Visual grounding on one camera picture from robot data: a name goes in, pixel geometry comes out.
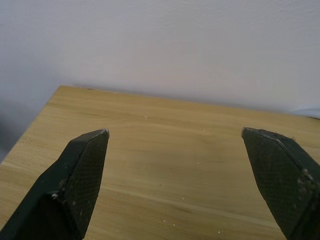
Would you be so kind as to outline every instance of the white wall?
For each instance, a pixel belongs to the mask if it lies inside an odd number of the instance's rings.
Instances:
[[[319,13],[319,0],[1,0],[0,146],[60,84],[319,107]]]

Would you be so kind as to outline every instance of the wooden table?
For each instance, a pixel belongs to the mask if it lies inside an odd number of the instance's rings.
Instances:
[[[0,228],[67,143],[109,128],[86,240],[283,240],[242,127],[294,137],[320,161],[320,120],[61,86],[0,165]]]

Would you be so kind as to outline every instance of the wood grain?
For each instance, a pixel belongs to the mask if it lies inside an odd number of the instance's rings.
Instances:
[[[0,165],[0,227],[67,143],[108,128],[86,240],[284,240],[242,127],[294,137],[320,161],[320,120],[61,86]]]

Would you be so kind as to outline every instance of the black plastic part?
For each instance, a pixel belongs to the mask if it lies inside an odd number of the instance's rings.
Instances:
[[[320,166],[291,138],[245,127],[257,187],[288,240],[320,238]]]
[[[0,232],[0,240],[81,240],[100,190],[109,132],[71,140],[33,184]]]

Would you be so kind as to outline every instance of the light wood surface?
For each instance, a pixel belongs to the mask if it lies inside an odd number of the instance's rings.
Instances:
[[[0,165],[0,228],[67,143],[108,128],[86,240],[284,240],[242,127],[294,137],[320,161],[320,120],[61,86]]]

